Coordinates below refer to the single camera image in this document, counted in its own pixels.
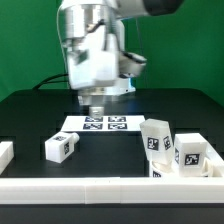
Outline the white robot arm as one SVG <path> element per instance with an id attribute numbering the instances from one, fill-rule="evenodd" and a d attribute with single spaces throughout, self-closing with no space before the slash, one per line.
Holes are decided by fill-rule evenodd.
<path id="1" fill-rule="evenodd" d="M 124 49 L 122 21 L 175 13 L 184 0 L 62 0 L 60 39 L 70 87 L 88 115 L 104 115 L 106 98 L 133 92 L 147 60 Z"/>

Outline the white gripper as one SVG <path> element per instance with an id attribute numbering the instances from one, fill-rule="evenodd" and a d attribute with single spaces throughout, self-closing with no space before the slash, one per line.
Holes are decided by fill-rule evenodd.
<path id="1" fill-rule="evenodd" d="M 66 40 L 69 83 L 79 99 L 89 107 L 92 118 L 104 116 L 102 100 L 95 97 L 119 96 L 134 92 L 130 79 L 138 77 L 147 60 L 119 49 L 114 34 L 88 34 Z"/>

